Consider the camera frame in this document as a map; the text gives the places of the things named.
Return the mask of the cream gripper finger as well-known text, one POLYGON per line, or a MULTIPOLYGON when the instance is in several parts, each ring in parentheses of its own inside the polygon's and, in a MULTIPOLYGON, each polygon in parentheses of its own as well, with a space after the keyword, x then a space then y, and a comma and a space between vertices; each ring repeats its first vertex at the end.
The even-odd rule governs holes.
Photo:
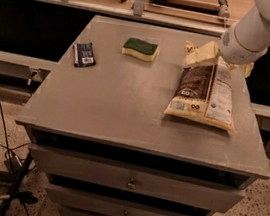
POLYGON ((186 54, 183 66, 192 68, 201 62, 213 62, 218 57, 219 47, 216 41, 210 41, 201 47, 186 41, 184 50, 186 54))
POLYGON ((248 78, 248 77, 250 77, 250 74, 253 71, 253 66, 254 66, 254 63, 244 64, 244 65, 243 64, 241 64, 241 65, 230 64, 229 68, 230 68, 230 71, 233 71, 235 69, 241 69, 244 73, 244 77, 248 78))

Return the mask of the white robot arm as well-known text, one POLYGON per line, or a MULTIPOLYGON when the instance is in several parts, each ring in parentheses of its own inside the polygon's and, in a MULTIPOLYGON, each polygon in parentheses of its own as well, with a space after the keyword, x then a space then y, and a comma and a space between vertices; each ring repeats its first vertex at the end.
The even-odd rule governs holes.
POLYGON ((200 48, 186 42, 183 66, 214 62, 218 57, 230 64, 247 65, 265 55, 270 47, 270 0, 254 0, 254 3, 240 21, 223 32, 219 41, 200 48))

